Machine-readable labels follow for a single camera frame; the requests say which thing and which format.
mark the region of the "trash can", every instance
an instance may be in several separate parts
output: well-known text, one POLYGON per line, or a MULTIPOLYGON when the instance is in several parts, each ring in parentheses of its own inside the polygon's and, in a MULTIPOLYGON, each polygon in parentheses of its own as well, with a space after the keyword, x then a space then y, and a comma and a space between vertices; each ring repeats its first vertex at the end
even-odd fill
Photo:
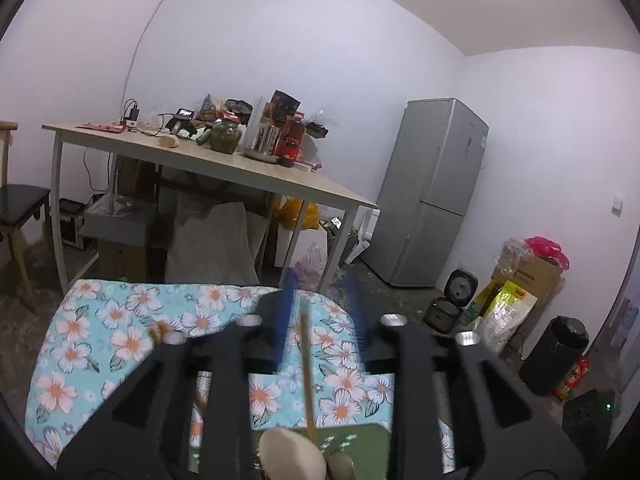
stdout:
POLYGON ((534 394, 551 394, 589 344, 584 325, 572 317, 551 320, 520 368, 520 379, 534 394))

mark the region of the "chair seat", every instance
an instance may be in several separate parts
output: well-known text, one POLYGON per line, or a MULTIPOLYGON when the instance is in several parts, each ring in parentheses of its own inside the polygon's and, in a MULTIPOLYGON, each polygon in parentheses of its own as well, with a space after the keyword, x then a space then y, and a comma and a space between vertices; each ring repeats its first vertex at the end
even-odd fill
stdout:
POLYGON ((0 187, 0 225, 21 226, 42 206, 49 193, 45 187, 22 184, 0 187))

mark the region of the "tablecloth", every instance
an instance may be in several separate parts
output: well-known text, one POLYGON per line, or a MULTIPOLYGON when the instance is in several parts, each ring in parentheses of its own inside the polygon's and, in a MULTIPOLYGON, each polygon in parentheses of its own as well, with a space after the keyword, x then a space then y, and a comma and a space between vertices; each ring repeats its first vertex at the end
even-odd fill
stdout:
MULTIPOLYGON (((52 318, 40 349, 27 400, 25 432, 55 466, 91 414, 151 352, 148 326, 163 321, 188 336, 213 333, 251 312, 263 294, 274 290, 78 280, 52 318)), ((296 292, 278 374, 250 376, 252 427, 306 426, 300 353, 303 303, 310 313, 316 426, 374 422, 389 430, 393 376, 366 374, 348 314, 328 298, 303 291, 296 292)), ((204 394, 206 378, 199 386, 204 394)), ((199 446, 202 417, 196 408, 191 433, 190 444, 199 446)), ((448 472, 454 469, 452 432, 442 422, 440 434, 443 468, 448 472)))

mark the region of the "refrigerator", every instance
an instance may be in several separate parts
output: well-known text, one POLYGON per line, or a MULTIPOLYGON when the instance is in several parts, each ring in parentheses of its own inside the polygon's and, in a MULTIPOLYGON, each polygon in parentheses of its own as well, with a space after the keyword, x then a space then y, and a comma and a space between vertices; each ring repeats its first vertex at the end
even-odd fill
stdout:
POLYGON ((395 286, 435 286, 476 186, 489 127, 457 99, 409 101, 364 262, 395 286))

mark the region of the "silver bolt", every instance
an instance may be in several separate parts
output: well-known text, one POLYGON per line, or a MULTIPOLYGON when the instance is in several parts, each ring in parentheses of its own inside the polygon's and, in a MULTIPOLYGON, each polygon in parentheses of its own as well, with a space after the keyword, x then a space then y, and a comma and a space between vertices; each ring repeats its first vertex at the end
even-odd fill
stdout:
POLYGON ((236 323, 240 326, 259 326, 262 323, 262 318, 257 314, 243 314, 236 323))
POLYGON ((456 334, 456 343, 460 346, 477 345, 480 342, 480 336, 475 332, 460 332, 456 334))
POLYGON ((162 336, 162 341, 168 345, 181 345, 187 341, 187 336, 183 332, 172 330, 171 332, 165 332, 162 336))
POLYGON ((406 317, 402 314, 385 314, 380 318, 380 323, 385 326, 404 326, 406 325, 406 317))

